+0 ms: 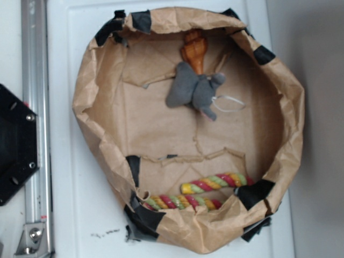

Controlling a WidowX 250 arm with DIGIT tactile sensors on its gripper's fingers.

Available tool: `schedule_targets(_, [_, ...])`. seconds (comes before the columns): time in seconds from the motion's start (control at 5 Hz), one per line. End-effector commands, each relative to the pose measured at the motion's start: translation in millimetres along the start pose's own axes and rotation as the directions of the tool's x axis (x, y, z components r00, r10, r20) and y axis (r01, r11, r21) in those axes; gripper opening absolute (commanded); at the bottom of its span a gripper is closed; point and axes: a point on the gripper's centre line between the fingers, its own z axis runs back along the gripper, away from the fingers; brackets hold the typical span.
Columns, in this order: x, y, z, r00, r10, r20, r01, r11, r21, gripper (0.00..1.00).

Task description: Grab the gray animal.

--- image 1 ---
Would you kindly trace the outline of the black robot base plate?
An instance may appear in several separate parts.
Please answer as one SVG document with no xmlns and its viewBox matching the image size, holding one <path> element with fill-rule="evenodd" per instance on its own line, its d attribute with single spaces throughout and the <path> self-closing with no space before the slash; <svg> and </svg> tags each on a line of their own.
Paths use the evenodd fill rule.
<svg viewBox="0 0 344 258">
<path fill-rule="evenodd" d="M 38 170 L 37 115 L 1 85 L 1 206 Z"/>
</svg>

